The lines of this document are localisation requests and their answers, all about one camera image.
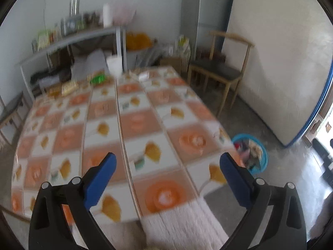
gray refrigerator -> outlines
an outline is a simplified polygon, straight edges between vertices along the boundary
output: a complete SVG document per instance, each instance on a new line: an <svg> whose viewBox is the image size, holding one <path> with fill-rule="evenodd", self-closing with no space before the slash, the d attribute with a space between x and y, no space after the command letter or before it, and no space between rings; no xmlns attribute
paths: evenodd
<svg viewBox="0 0 333 250"><path fill-rule="evenodd" d="M192 58L197 47L209 49L212 37L209 31L226 31L233 0L182 0L180 33L190 40ZM216 41L216 50L221 50L223 39Z"/></svg>

cable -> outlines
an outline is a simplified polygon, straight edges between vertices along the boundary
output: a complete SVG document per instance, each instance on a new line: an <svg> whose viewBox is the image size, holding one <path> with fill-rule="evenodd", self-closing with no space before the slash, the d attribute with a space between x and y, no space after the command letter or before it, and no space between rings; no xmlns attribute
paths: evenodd
<svg viewBox="0 0 333 250"><path fill-rule="evenodd" d="M43 10L44 28L45 28L45 30L46 30L46 24L45 24L45 10L46 10L46 0L44 0L44 10Z"/></svg>

concrete floor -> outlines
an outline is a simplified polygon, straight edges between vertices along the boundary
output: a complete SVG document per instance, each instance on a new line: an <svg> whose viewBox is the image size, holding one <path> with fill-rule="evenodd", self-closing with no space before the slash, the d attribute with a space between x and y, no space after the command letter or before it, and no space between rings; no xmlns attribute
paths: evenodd
<svg viewBox="0 0 333 250"><path fill-rule="evenodd" d="M215 85L209 83L208 90L204 94L199 87L194 87L194 90L210 110L216 113L221 99L221 88L210 90L210 87L214 88ZM307 148L302 140L284 149L262 120L242 100L237 99L233 108L229 109L231 96L232 93L230 93L226 107L219 117L220 122L231 137L237 133L249 133L262 141L267 149L269 160L267 169L259 177L270 185L284 186L289 181L296 185L302 203L307 232L309 233L321 210L323 200L332 191L320 178L322 170L317 163L319 161L316 160L316 153L314 150ZM9 207L14 153L5 150L1 154L0 203ZM206 197L206 201L226 233L230 236L242 219L245 209L238 205L227 185L209 194ZM265 215L262 226L259 228L252 245L256 245L260 241L270 212L271 210ZM28 249L29 224L19 222L9 215L6 215L6 218L19 241L25 249Z"/></svg>

blue plastic bucket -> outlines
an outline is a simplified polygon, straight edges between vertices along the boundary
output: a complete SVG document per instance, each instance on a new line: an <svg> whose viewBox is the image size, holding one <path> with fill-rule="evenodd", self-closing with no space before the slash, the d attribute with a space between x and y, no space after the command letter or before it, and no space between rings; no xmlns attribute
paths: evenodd
<svg viewBox="0 0 333 250"><path fill-rule="evenodd" d="M252 175L261 173L262 171L264 171L267 167L267 163L268 163L268 156L267 156L267 151L264 147L264 145L255 137L253 137L252 135L246 134L246 133L241 133L241 134L237 134L236 136L234 136L234 138L232 139L233 143L239 142L241 140L244 139L249 139L252 140L253 142L256 142L262 149L262 156L259 159L259 163L260 163L260 168L254 166L251 170L249 170L249 172Z"/></svg>

